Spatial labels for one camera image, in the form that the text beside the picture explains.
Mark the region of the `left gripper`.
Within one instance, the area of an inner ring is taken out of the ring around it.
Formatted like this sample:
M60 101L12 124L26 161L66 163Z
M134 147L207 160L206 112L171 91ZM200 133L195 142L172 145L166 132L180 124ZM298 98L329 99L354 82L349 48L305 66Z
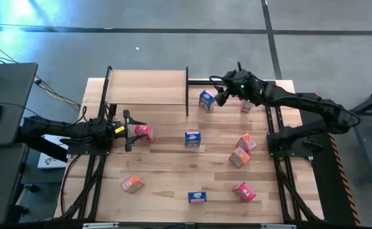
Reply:
M109 118L109 121L112 125L113 137L115 139L124 138L125 139L125 151L130 152L132 150L132 145L131 144L133 144L134 142L136 142L139 139L142 139L146 135L145 134L144 135L135 135L135 136L130 137L129 118L130 118L130 124L131 125L146 125L146 123L134 120L132 117L130 117L130 111L127 110L127 109L123 110L123 121L113 121L112 120L113 116L114 116L114 114L111 111L108 114L108 118ZM120 126L124 126L125 130L116 134L114 132L114 130L116 128L120 127Z

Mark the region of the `pink Froot Loops cereal box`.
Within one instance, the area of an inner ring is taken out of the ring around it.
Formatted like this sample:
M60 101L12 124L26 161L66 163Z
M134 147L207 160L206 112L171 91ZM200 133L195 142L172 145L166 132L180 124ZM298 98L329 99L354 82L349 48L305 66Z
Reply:
M141 140L146 142L153 142L155 138L153 129L147 125L136 125L135 134L138 136L142 135Z
M232 192L244 202L251 202L256 197L256 193L246 182L236 185L236 187L232 189Z
M247 100L241 100L241 107L240 111L243 113L248 113L252 108L254 107L254 104Z

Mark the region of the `blue Frosted Flakes cereal box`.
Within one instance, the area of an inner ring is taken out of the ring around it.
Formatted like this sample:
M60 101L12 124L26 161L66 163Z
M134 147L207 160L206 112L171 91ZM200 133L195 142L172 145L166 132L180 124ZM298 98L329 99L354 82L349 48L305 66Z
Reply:
M198 148L201 143L201 132L186 132L185 146L187 148Z
M199 106L209 113L213 110L214 103L215 96L207 90L203 90L199 97Z
M199 202L206 202L206 201L207 201L207 194L205 191L196 191L196 192L188 193L189 203L199 203Z

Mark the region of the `orange Mini Wheats cereal box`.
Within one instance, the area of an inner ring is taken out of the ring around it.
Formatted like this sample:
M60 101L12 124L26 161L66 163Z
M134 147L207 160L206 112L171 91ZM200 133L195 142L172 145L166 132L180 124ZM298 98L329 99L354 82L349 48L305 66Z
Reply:
M251 154L251 151L256 147L250 134L244 134L237 142L237 147L241 147L246 153Z
M251 156L240 146L237 147L229 157L229 161L238 168L243 167L250 159Z
M124 192L133 194L144 186L144 182L139 176L132 174L130 177L124 180L120 186Z

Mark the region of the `wooden shelf with black posts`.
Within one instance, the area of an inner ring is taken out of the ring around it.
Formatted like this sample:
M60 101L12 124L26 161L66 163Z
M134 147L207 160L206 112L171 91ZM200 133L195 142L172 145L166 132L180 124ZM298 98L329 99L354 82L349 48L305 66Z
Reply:
M184 106L189 115L189 77L184 70L108 68L101 101L107 104Z

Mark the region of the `white printed box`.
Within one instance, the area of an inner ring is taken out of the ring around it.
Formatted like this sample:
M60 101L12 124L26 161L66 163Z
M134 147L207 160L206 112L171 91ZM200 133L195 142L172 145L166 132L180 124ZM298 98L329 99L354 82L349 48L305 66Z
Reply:
M65 137L57 136L57 135L44 135L44 138L52 143L57 144L58 146L61 146L64 149L68 149L68 146L60 141L61 139L65 139ZM66 162L62 162L44 153L41 153L39 160L38 160L37 168L38 169L62 169L62 168L66 168L66 165L67 165Z

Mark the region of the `black diagonal support bar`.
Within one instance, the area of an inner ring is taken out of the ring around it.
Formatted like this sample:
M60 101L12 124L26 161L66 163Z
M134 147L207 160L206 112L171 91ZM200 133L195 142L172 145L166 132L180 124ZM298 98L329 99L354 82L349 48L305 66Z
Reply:
M67 150L43 137L19 134L15 142L25 143L28 147L38 152L44 153L52 158L60 160L61 162L67 162Z

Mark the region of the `grey desk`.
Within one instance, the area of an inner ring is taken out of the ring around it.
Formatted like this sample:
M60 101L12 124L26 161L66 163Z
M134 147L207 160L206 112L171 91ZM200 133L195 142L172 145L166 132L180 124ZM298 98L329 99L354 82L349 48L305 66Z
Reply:
M0 64L0 146L15 142L38 64Z

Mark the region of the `black mat with hazard stripe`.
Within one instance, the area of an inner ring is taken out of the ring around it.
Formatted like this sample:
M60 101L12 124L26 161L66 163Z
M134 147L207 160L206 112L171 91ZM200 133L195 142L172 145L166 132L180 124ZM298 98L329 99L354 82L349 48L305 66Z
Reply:
M309 162L293 158L296 188L312 212L334 225L361 224L335 140L328 133L311 139L322 150Z

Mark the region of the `black aluminium rig frame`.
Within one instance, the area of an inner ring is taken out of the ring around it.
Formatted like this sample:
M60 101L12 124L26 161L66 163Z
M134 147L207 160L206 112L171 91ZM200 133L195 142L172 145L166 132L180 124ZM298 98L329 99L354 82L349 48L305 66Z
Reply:
M113 143L106 159L96 214L98 221L280 223L283 220L273 158L266 135L276 127L275 113L263 106L240 112L240 101L228 99L210 113L198 105L202 88L189 89L189 115L182 106L129 105L135 120L147 123L154 141L137 141L130 152ZM186 132L201 132L198 148L185 146ZM241 168L229 157L238 140L250 134L256 147ZM144 186L126 193L120 184L132 174ZM246 182L256 193L244 202L232 189ZM189 203L188 193L205 191L206 202Z

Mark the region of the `silver metal bracket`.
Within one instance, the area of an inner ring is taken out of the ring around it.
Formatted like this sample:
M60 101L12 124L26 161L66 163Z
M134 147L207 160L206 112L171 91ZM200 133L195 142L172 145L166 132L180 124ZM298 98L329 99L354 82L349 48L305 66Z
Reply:
M263 223L261 229L297 229L296 225Z
M119 228L118 222L94 222L84 223L82 229L117 229Z

